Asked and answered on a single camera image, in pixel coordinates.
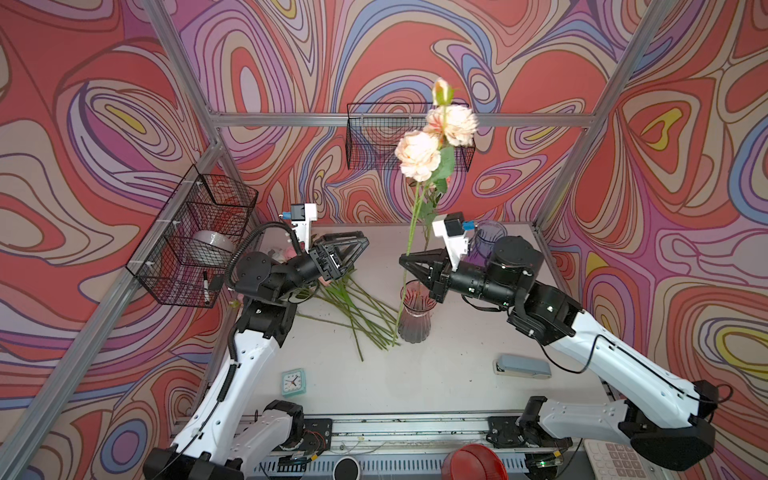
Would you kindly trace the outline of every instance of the green leaf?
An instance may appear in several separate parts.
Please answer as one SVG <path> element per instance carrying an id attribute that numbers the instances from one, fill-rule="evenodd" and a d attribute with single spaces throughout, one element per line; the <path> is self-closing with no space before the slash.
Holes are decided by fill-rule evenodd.
<path id="1" fill-rule="evenodd" d="M 432 222 L 434 222 L 435 218 L 437 218 L 437 214 L 438 214 L 437 211 L 433 211 L 432 213 L 430 213 L 429 215 L 427 215 L 422 219 L 424 222 L 425 229 L 432 231 Z"/>
<path id="2" fill-rule="evenodd" d="M 422 209 L 419 210 L 419 218 L 425 219 L 435 211 L 435 206 L 432 202 L 425 202 L 422 205 Z"/>
<path id="3" fill-rule="evenodd" d="M 448 191 L 448 182 L 445 180 L 445 178 L 439 178 L 435 180 L 435 189 L 440 194 L 444 194 Z M 440 197 L 435 195 L 436 200 L 439 201 Z"/>
<path id="4" fill-rule="evenodd" d="M 440 165 L 437 167 L 437 170 L 432 172 L 432 176 L 427 181 L 436 182 L 441 178 L 448 178 L 453 175 L 455 169 L 456 155 L 453 145 L 446 145 L 440 150 Z"/>

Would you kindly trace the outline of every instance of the flower stem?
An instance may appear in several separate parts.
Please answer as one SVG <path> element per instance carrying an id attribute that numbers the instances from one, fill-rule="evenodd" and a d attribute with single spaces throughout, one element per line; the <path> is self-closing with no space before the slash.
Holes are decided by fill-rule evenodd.
<path id="1" fill-rule="evenodd" d="M 360 355 L 360 361 L 365 362 L 365 360 L 362 359 L 362 350 L 360 349 L 360 341 L 357 339 L 357 329 L 355 327 L 355 320 L 352 319 L 352 317 L 349 318 L 349 323 L 352 325 L 352 334 L 355 336 L 355 344 L 357 345 L 357 354 Z"/>
<path id="2" fill-rule="evenodd" d="M 354 323 L 357 323 L 359 329 L 361 329 L 368 336 L 368 338 L 374 344 L 376 344 L 376 346 L 378 346 L 381 349 L 387 343 L 389 343 L 389 335 L 384 336 L 381 333 L 381 332 L 387 333 L 386 330 L 384 330 L 383 327 L 381 327 L 379 324 L 368 319 L 368 317 L 366 317 L 358 309 L 358 307 L 354 305 L 352 300 L 343 299 L 343 296 L 341 296 L 339 293 L 333 293 L 331 297 L 333 298 L 333 301 L 329 303 L 334 305 L 337 309 L 339 309 L 342 313 L 344 313 L 344 315 L 350 318 L 350 320 L 352 320 Z M 369 328 L 368 330 L 366 330 L 362 326 L 362 324 L 359 323 L 359 320 L 357 319 L 358 317 L 368 326 Z"/>
<path id="3" fill-rule="evenodd" d="M 413 202 L 413 208 L 411 210 L 411 227 L 408 232 L 408 247 L 406 248 L 406 255 L 411 253 L 411 247 L 413 246 L 413 234 L 416 230 L 416 221 L 419 219 L 419 212 L 422 209 L 424 203 L 424 192 L 426 191 L 426 185 L 423 182 L 416 184 L 416 196 Z M 400 316 L 402 315 L 403 301 L 406 299 L 406 281 L 408 279 L 408 270 L 402 271 L 402 292 L 400 293 L 400 306 L 397 311 L 397 321 L 395 322 L 395 331 L 397 332 L 400 327 Z"/>
<path id="4" fill-rule="evenodd" d="M 361 297 L 360 295 L 357 295 L 357 294 L 354 292 L 354 290 L 352 290 L 352 291 L 347 291 L 347 293 L 349 294 L 349 296 L 353 296 L 353 297 L 357 298 L 358 300 L 362 300 L 363 302 L 365 302 L 365 301 L 366 301 L 366 299 L 365 299 L 365 298 Z M 382 311 L 381 311 L 381 310 L 380 310 L 380 309 L 379 309 L 379 308 L 378 308 L 378 307 L 377 307 L 375 304 L 373 304 L 373 303 L 372 303 L 372 304 L 371 304 L 371 305 L 369 305 L 369 306 L 371 306 L 371 307 L 372 307 L 373 309 L 375 309 L 376 311 L 375 311 L 375 312 L 372 312 L 372 311 L 370 311 L 370 310 L 368 310 L 368 309 L 362 308 L 361 306 L 356 306 L 355 308 L 356 308 L 357 310 L 363 311 L 363 312 L 365 312 L 365 313 L 370 313 L 371 315 L 376 315 L 376 316 L 377 316 L 377 317 L 379 317 L 380 319 L 384 319 L 384 315 L 385 315 L 385 313 L 383 313 L 383 312 L 382 312 Z"/>
<path id="5" fill-rule="evenodd" d="M 302 317 L 308 318 L 310 320 L 315 320 L 316 322 L 330 323 L 331 325 L 343 326 L 343 327 L 348 328 L 348 329 L 358 329 L 355 326 L 349 326 L 349 325 L 347 325 L 345 323 L 333 322 L 332 320 L 319 319 L 316 316 L 304 315 L 303 313 L 297 313 L 296 316 L 302 316 Z"/>
<path id="6" fill-rule="evenodd" d="M 362 287 L 361 287 L 361 286 L 360 286 L 360 285 L 359 285 L 359 284 L 358 284 L 358 283 L 355 281 L 355 279 L 353 279 L 353 278 L 350 278 L 349 280 L 350 280 L 350 281 L 352 281 L 352 285 L 353 285 L 353 287 L 352 287 L 352 288 L 353 288 L 353 289 L 354 289 L 356 292 L 358 292 L 358 293 L 361 293 L 361 294 L 365 295 L 366 297 L 368 297 L 368 299 L 369 299 L 369 300 L 371 300 L 371 301 L 373 301 L 373 302 L 376 302 L 376 303 L 378 303 L 380 306 L 382 306 L 382 307 L 384 307 L 384 308 L 386 308 L 386 309 L 388 309 L 388 310 L 391 310 L 391 311 L 393 311 L 393 312 L 395 312 L 395 313 L 397 312 L 397 309 L 396 309 L 396 308 L 394 308 L 394 307 L 392 307 L 392 306 L 390 306 L 388 303 L 384 303 L 383 301 L 381 301 L 381 300 L 377 299 L 376 297 L 374 297 L 374 296 L 371 296 L 371 295 L 370 295 L 370 293 L 366 292 L 366 291 L 365 291 L 365 290 L 364 290 L 364 289 L 363 289 L 363 288 L 362 288 Z"/>
<path id="7" fill-rule="evenodd" d="M 429 250 L 429 238 L 432 235 L 432 225 L 424 224 L 424 250 Z"/>

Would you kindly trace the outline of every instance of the pink rose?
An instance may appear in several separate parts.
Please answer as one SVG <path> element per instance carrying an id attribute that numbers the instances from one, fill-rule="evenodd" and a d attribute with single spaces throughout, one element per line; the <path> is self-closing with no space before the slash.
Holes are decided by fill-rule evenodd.
<path id="1" fill-rule="evenodd" d="M 395 149 L 400 170 L 417 182 L 427 181 L 440 165 L 439 139 L 423 131 L 405 134 Z"/>
<path id="2" fill-rule="evenodd" d="M 424 132 L 445 135 L 454 147 L 472 145 L 472 138 L 478 129 L 478 118 L 472 110 L 462 105 L 433 108 L 427 114 Z"/>

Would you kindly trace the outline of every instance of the psychedelic patterned wall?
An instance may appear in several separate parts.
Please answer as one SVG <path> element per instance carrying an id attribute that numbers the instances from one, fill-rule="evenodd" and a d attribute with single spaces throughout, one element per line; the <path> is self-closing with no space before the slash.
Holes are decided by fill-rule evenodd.
<path id="1" fill-rule="evenodd" d="M 680 2 L 546 230 L 605 326 L 735 388 L 691 479 L 768 478 L 766 78 L 767 3 Z"/>
<path id="2" fill-rule="evenodd" d="M 399 170 L 350 170 L 345 129 L 231 127 L 228 142 L 243 179 L 265 192 L 257 204 L 263 220 L 291 203 L 312 201 L 324 222 L 407 221 L 413 199 Z M 530 221 L 573 146 L 578 129 L 506 127 L 476 134 L 469 172 L 457 172 L 440 202 L 466 218 Z"/>
<path id="3" fill-rule="evenodd" d="M 442 76 L 485 113 L 591 112 L 645 12 L 643 0 L 189 0 L 172 6 L 211 107 L 344 112 L 352 101 L 431 101 Z M 275 218 L 316 201 L 325 222 L 403 222 L 402 175 L 349 171 L 344 129 L 222 132 Z M 530 221 L 577 132 L 484 128 L 468 175 L 441 208 Z"/>
<path id="4" fill-rule="evenodd" d="M 0 442 L 207 145 L 140 3 L 0 2 Z M 135 475 L 224 313 L 139 293 L 30 478 Z"/>

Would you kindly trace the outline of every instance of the alarm clock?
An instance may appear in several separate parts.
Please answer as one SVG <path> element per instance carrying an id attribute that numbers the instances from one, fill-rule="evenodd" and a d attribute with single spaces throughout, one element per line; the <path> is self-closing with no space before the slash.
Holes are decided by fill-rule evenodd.
<path id="1" fill-rule="evenodd" d="M 306 376 L 304 369 L 283 372 L 283 396 L 290 397 L 306 393 Z"/>

